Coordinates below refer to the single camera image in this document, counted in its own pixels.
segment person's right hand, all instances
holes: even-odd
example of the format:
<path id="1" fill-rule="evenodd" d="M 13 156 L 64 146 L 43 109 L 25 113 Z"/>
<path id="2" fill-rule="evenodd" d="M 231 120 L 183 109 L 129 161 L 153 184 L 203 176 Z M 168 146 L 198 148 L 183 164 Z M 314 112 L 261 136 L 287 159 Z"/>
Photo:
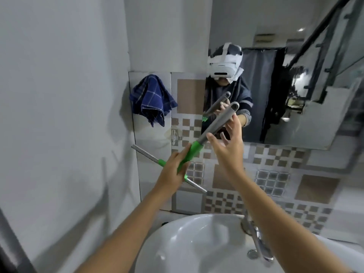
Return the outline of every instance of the person's right hand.
<path id="1" fill-rule="evenodd" d="M 225 127 L 230 135 L 230 141 L 228 141 L 224 134 L 221 133 L 221 138 L 225 146 L 221 145 L 211 133 L 207 133 L 207 138 L 215 151 L 219 165 L 224 168 L 225 173 L 232 182 L 237 174 L 244 172 L 244 143 L 238 116 L 234 114 L 233 120 L 229 121 Z"/>

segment person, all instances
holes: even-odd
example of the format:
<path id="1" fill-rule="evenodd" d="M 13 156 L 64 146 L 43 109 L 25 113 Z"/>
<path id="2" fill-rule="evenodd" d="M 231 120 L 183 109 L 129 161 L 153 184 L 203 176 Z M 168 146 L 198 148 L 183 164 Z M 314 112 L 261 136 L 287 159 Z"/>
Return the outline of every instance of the person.
<path id="1" fill-rule="evenodd" d="M 225 146 L 211 133 L 208 133 L 208 139 L 228 181 L 239 191 L 244 205 L 283 270 L 286 273 L 352 272 L 313 234 L 276 205 L 245 173 L 241 122 L 236 114 L 226 124 L 226 129 L 231 141 L 223 139 Z M 189 148 L 190 145 L 181 153 L 172 153 L 152 191 L 76 273 L 129 271 L 158 209 L 184 180 L 189 163 L 185 163 L 179 173 L 177 168 Z"/>
<path id="2" fill-rule="evenodd" d="M 209 108 L 226 92 L 231 95 L 225 103 L 221 103 L 220 109 L 202 123 L 201 133 L 215 120 L 216 116 L 227 107 L 230 102 L 239 103 L 239 110 L 236 112 L 241 126 L 246 127 L 252 120 L 251 111 L 253 106 L 252 94 L 241 76 L 243 69 L 240 67 L 243 58 L 241 47 L 231 43 L 225 43 L 218 47 L 208 59 L 208 78 L 205 82 L 205 98 L 203 111 Z M 229 138 L 225 128 L 224 135 Z"/>

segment blue towel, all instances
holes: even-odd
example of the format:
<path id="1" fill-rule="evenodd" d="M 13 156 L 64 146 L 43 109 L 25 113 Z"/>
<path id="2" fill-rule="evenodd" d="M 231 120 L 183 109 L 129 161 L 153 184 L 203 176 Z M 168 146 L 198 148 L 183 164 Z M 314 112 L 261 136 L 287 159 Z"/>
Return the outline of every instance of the blue towel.
<path id="1" fill-rule="evenodd" d="M 166 116 L 177 103 L 164 87 L 161 79 L 156 75 L 148 75 L 133 88 L 129 99 L 131 111 L 148 119 L 154 127 L 157 121 L 164 127 L 164 116 Z"/>

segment sink basin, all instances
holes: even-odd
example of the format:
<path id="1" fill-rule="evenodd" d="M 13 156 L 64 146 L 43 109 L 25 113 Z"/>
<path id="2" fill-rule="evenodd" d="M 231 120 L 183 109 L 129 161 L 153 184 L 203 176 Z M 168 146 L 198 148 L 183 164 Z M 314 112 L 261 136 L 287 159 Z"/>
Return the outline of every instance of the sink basin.
<path id="1" fill-rule="evenodd" d="M 317 236 L 345 263 L 363 272 L 364 255 Z M 240 227 L 240 216 L 199 214 L 172 221 L 154 232 L 144 243 L 135 273 L 144 272 L 274 272 L 284 273 L 277 260 L 266 268 L 251 260 L 253 239 Z"/>

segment shirt sleeve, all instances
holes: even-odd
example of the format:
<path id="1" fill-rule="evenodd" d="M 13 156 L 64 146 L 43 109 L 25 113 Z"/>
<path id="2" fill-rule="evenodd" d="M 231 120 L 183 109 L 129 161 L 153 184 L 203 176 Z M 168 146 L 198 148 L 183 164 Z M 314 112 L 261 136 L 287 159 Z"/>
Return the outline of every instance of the shirt sleeve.
<path id="1" fill-rule="evenodd" d="M 246 123 L 244 126 L 247 126 L 252 120 L 251 111 L 253 107 L 253 100 L 252 93 L 243 78 L 240 79 L 237 102 L 239 103 L 239 110 L 236 111 L 236 114 L 244 115 L 246 117 Z"/>

